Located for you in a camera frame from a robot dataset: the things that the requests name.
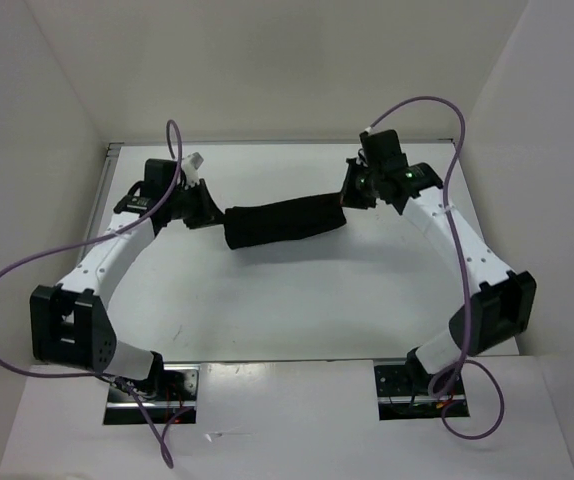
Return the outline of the black skirt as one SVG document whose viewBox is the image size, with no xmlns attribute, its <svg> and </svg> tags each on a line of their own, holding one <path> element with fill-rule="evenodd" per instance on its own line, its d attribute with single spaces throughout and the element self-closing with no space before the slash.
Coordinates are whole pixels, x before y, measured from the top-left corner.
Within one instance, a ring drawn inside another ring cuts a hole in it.
<svg viewBox="0 0 574 480">
<path fill-rule="evenodd" d="M 223 217 L 225 240 L 231 250 L 302 240 L 339 229 L 346 223 L 337 193 L 232 207 L 225 210 Z"/>
</svg>

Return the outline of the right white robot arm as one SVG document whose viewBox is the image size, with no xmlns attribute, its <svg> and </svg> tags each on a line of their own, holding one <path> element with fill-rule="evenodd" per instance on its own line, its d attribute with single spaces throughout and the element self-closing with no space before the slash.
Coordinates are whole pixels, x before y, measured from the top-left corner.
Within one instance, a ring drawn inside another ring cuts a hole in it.
<svg viewBox="0 0 574 480">
<path fill-rule="evenodd" d="M 447 327 L 412 349 L 405 380 L 417 393 L 438 396 L 453 384 L 465 359 L 522 334 L 528 327 L 536 280 L 501 260 L 445 195 L 438 174 L 426 163 L 369 165 L 351 158 L 341 204 L 355 209 L 392 206 L 415 226 L 463 283 L 463 305 Z"/>
</svg>

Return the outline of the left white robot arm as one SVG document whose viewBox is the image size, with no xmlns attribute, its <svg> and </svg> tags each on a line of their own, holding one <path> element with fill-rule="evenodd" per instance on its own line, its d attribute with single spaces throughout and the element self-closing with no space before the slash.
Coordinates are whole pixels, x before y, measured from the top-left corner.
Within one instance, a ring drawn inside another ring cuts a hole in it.
<svg viewBox="0 0 574 480">
<path fill-rule="evenodd" d="M 166 387 L 161 354 L 117 338 L 107 307 L 137 259 L 175 220 L 189 229 L 218 225 L 223 214 L 200 178 L 203 158 L 181 162 L 149 159 L 144 177 L 116 204 L 107 240 L 93 246 L 54 286 L 38 286 L 30 297 L 32 349 L 36 359 L 79 368 L 141 398 Z"/>
</svg>

